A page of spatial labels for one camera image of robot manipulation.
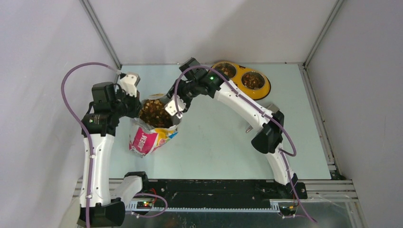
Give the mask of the pet food bag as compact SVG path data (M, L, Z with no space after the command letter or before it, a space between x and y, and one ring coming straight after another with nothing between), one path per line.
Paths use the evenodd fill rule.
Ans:
M164 94L154 94L147 99L158 99L164 105L169 102L169 98ZM170 128L155 128L143 122L139 117L131 119L128 144L129 150L144 157L166 144L176 136L181 123L181 120L175 116L172 117L172 121L173 126Z

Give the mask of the yellow double pet bowl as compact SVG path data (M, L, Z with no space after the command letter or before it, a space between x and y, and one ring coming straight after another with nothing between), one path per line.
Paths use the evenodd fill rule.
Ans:
M261 100L271 92L271 83L258 70L229 61L221 61L212 66L227 75L234 84L253 100Z

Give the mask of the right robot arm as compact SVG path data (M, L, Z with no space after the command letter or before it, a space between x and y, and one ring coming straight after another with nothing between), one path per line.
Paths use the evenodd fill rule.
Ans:
M296 173L287 156L295 157L296 147L284 128L284 115L259 105L247 96L222 71L201 65L190 58L180 66L181 74L167 92L165 110L171 116L182 118L192 100L207 95L217 100L245 119L257 134L251 140L255 150L265 155L277 184L277 194L284 199L300 200Z

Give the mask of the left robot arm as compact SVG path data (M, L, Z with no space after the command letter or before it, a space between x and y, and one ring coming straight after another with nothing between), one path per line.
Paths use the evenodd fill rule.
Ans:
M128 174L110 191L109 166L117 126L122 117L136 117L141 109L134 83L103 82L92 87L92 102L81 120L85 165L78 224L86 228L122 225L126 205L136 195L148 196L144 172Z

